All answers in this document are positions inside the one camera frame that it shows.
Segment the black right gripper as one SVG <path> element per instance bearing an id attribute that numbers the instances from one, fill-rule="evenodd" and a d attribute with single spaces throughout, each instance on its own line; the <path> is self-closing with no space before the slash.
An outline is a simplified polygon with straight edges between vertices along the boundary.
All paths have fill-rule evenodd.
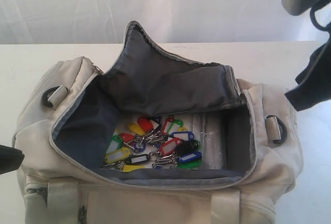
<path id="1" fill-rule="evenodd" d="M 310 56 L 307 67 L 296 77 L 298 86 L 285 93 L 296 111 L 330 100 L 330 36 Z"/>

